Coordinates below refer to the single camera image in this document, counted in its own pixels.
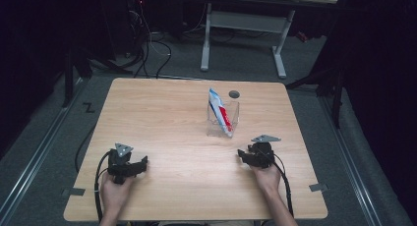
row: gray carpet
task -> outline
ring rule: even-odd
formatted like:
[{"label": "gray carpet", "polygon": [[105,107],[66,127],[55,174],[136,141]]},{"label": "gray carpet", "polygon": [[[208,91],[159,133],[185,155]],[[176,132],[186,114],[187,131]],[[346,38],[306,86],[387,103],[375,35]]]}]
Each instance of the gray carpet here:
[{"label": "gray carpet", "polygon": [[[161,42],[171,47],[172,57],[160,74],[206,80],[289,84],[308,75],[318,52],[326,41],[324,37],[305,43],[297,38],[287,38],[282,50],[282,58],[288,77],[283,81],[277,77],[269,49],[259,45],[242,45],[241,41],[244,38],[245,36],[241,38],[235,36],[227,43],[214,42],[211,45],[209,71],[202,73],[199,69],[202,39],[184,37],[178,40],[165,36]],[[228,35],[214,39],[226,40]],[[153,47],[149,50],[147,61],[149,75],[155,74],[167,59],[167,56],[163,55],[167,53],[163,45],[154,43]],[[125,60],[119,59],[117,63],[123,62]],[[144,72],[141,71],[139,77],[144,76]],[[91,80],[83,84],[85,87],[69,110],[62,127],[51,143],[45,160],[14,210],[10,225],[96,225],[96,223],[74,223],[64,220],[63,212],[68,197],[62,196],[62,190],[74,185],[77,178],[74,164],[77,148],[95,124],[109,86],[117,77],[126,76],[94,70]],[[332,123],[328,121],[328,113],[320,103],[320,99],[311,90],[312,87],[303,85],[299,89],[289,90],[289,95],[319,183],[328,185],[328,190],[323,192],[328,207],[328,217],[322,220],[298,220],[298,223],[299,225],[368,225],[343,164]],[[0,168],[7,170],[0,172],[1,202],[6,201],[9,192],[13,190],[20,175],[29,164],[30,158],[41,143],[50,124],[61,111],[63,94],[63,80],[60,80],[55,92],[33,113],[28,126],[1,160]],[[93,112],[87,112],[86,103],[91,104],[90,111]],[[375,204],[381,225],[412,225],[397,202],[378,161],[369,149],[346,93],[343,94],[340,125],[340,131]],[[88,143],[89,139],[81,149],[79,164],[83,160]]]}]

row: cable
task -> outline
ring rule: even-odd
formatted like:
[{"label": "cable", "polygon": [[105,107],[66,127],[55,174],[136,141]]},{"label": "cable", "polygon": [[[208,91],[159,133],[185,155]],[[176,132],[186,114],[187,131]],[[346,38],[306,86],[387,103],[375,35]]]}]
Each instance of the cable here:
[{"label": "cable", "polygon": [[149,55],[149,43],[148,43],[148,41],[147,41],[147,56],[145,57],[145,59],[143,59],[143,61],[142,61],[142,65],[138,68],[138,70],[136,71],[136,73],[135,73],[135,75],[133,76],[133,78],[135,78],[137,75],[138,75],[138,73],[139,73],[139,71],[141,70],[141,68],[144,68],[144,72],[145,72],[145,75],[147,76],[147,78],[149,79],[149,75],[148,75],[148,72],[147,72],[147,68],[145,67],[145,63],[147,62],[147,60],[148,60],[148,55]]},{"label": "cable", "polygon": [[186,32],[192,32],[192,31],[194,31],[194,30],[200,30],[201,28],[197,28],[197,27],[199,27],[200,26],[200,24],[202,23],[202,20],[203,20],[203,18],[205,17],[205,12],[206,12],[206,7],[207,7],[207,3],[205,4],[205,7],[203,8],[203,13],[202,13],[202,16],[200,17],[200,21],[196,24],[196,26],[194,27],[194,28],[192,28],[192,29],[190,29],[190,30],[187,30],[187,31],[184,31],[183,33],[186,33]]},{"label": "cable", "polygon": [[100,162],[98,163],[97,172],[95,173],[95,181],[94,181],[94,197],[95,197],[95,207],[97,208],[97,215],[98,215],[98,222],[101,222],[101,219],[103,217],[103,212],[101,211],[101,202],[100,202],[100,192],[99,192],[99,184],[98,179],[101,175],[100,169],[101,164],[103,163],[104,159],[110,154],[110,151],[107,151],[103,157],[101,157]]},{"label": "cable", "polygon": [[[286,177],[285,171],[282,171],[281,168],[279,168],[279,166],[276,164],[275,160],[269,159],[269,157],[263,153],[259,148],[255,147],[266,159],[268,159],[277,169],[278,171],[281,173],[281,177],[282,180],[284,181],[285,184],[285,190],[286,190],[286,198],[287,198],[287,204],[288,204],[288,211],[291,213],[292,217],[294,217],[294,211],[292,209],[292,200],[291,200],[291,189],[289,187],[289,182],[288,179]],[[285,166],[282,162],[282,160],[278,157],[279,161],[281,161],[282,164],[282,168],[285,170]]]},{"label": "cable", "polygon": [[165,43],[163,43],[163,42],[159,42],[159,41],[156,41],[156,43],[159,43],[159,44],[162,44],[162,45],[164,45],[164,46],[166,46],[167,48],[168,48],[168,50],[169,50],[169,56],[168,56],[168,59],[166,59],[166,61],[162,64],[162,66],[160,66],[159,67],[159,69],[157,70],[157,72],[156,72],[156,78],[158,79],[158,77],[159,77],[159,72],[162,70],[162,68],[168,63],[168,61],[171,59],[171,48],[168,46],[168,45],[166,45]]},{"label": "cable", "polygon": [[169,53],[169,54],[162,54],[162,53],[160,53],[158,50],[156,50],[156,48],[154,48],[154,46],[153,46],[153,44],[152,44],[152,33],[150,32],[150,29],[149,29],[149,26],[148,26],[147,20],[145,19],[145,16],[144,16],[144,9],[142,8],[142,4],[139,4],[139,6],[141,7],[141,16],[142,16],[142,19],[144,19],[145,26],[146,26],[146,27],[147,27],[147,29],[148,29],[150,46],[153,48],[153,50],[154,50],[157,54],[162,55],[162,56],[170,56],[170,55],[171,55],[171,53]]},{"label": "cable", "polygon": [[86,137],[83,139],[83,141],[81,142],[80,146],[77,149],[76,157],[74,159],[74,163],[76,165],[76,171],[77,171],[77,173],[80,172],[80,168],[78,167],[78,155],[80,154],[80,150],[83,147],[84,143],[89,138],[89,136],[91,135],[92,131],[94,130],[95,125],[96,125],[96,123],[91,127],[91,129],[89,129],[89,133],[86,135]]}]

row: black cable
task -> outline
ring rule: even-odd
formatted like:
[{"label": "black cable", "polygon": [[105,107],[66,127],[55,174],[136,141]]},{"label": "black cable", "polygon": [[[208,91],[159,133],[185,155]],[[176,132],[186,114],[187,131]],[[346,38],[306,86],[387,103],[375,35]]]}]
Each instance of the black cable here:
[{"label": "black cable", "polygon": [[107,151],[103,157],[100,159],[100,162],[98,163],[97,172],[95,173],[95,181],[94,181],[94,197],[95,197],[95,207],[97,208],[97,215],[98,215],[98,222],[101,222],[101,219],[103,217],[103,212],[101,211],[101,202],[100,202],[100,192],[98,190],[98,179],[100,177],[100,169],[101,164],[103,163],[104,159],[110,154],[110,151]]},{"label": "black cable", "polygon": [[148,72],[147,72],[147,68],[145,67],[145,63],[148,60],[148,56],[149,56],[149,42],[147,41],[147,56],[145,57],[145,59],[143,59],[142,65],[138,68],[138,70],[136,71],[136,73],[133,76],[133,78],[135,78],[138,75],[138,73],[141,70],[141,68],[144,68],[145,75],[147,76],[147,78],[149,78],[149,75],[148,75]]},{"label": "black cable", "polygon": [[117,66],[116,64],[114,64],[110,61],[107,61],[107,60],[99,57],[98,55],[95,55],[95,54],[91,53],[90,51],[86,50],[85,48],[79,47],[79,49],[82,52],[84,52],[88,56],[88,58],[93,58],[94,60],[96,60],[100,64],[108,67],[110,70],[113,70],[113,71],[121,73],[121,74],[131,74],[132,73],[130,71],[126,71],[125,69],[120,68],[119,66]]},{"label": "black cable", "polygon": [[163,42],[156,41],[156,43],[159,43],[159,44],[164,45],[169,50],[168,59],[166,59],[166,61],[162,64],[162,66],[159,67],[159,69],[156,72],[156,78],[158,79],[160,71],[166,65],[166,63],[168,63],[168,61],[171,59],[171,48],[168,45],[166,45],[165,43],[163,43]]},{"label": "black cable", "polygon": [[[287,198],[287,205],[288,205],[288,211],[291,213],[292,217],[294,217],[294,211],[292,209],[292,199],[291,199],[291,189],[289,187],[289,182],[286,177],[285,171],[282,171],[281,168],[276,164],[275,160],[270,159],[265,153],[263,153],[259,148],[255,147],[266,159],[268,159],[281,173],[281,177],[285,184],[285,190],[286,190],[286,198]],[[282,160],[278,157],[278,159],[281,161],[282,168],[285,170],[285,166],[282,162]]]},{"label": "black cable", "polygon": [[76,157],[75,157],[75,159],[74,159],[74,163],[75,163],[75,165],[76,165],[76,171],[77,171],[77,173],[78,173],[78,172],[80,172],[80,168],[78,167],[78,156],[79,156],[79,154],[80,154],[81,148],[83,147],[84,143],[85,143],[85,142],[86,142],[86,140],[89,138],[89,136],[91,135],[92,131],[94,130],[95,125],[96,125],[96,124],[94,124],[94,125],[91,127],[91,129],[89,129],[89,133],[86,135],[86,137],[83,139],[83,141],[81,142],[80,146],[79,146],[79,147],[78,147],[78,149],[77,149]]}]

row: dark background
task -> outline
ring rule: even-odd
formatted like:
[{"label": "dark background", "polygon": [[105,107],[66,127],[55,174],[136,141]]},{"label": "dark background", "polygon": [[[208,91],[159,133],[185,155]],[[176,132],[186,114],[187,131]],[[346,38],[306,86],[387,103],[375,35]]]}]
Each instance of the dark background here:
[{"label": "dark background", "polygon": [[[129,39],[118,36],[113,27],[123,25],[118,20],[124,15],[112,15],[117,10],[103,8],[106,1],[0,0],[1,156],[52,92],[69,48],[82,45],[107,59],[130,50]],[[203,10],[202,4],[190,2],[170,2],[169,9],[162,9],[154,1],[146,5],[153,13],[148,16],[151,26],[178,37],[185,29],[182,22],[193,26]],[[313,74],[335,68],[340,54],[348,54],[343,84],[353,109],[400,202],[416,223],[417,0],[339,0],[338,4],[367,11],[341,16],[335,25],[332,14],[298,12],[290,35],[301,30],[310,37],[329,36]],[[354,49],[344,51],[352,39]]]}]

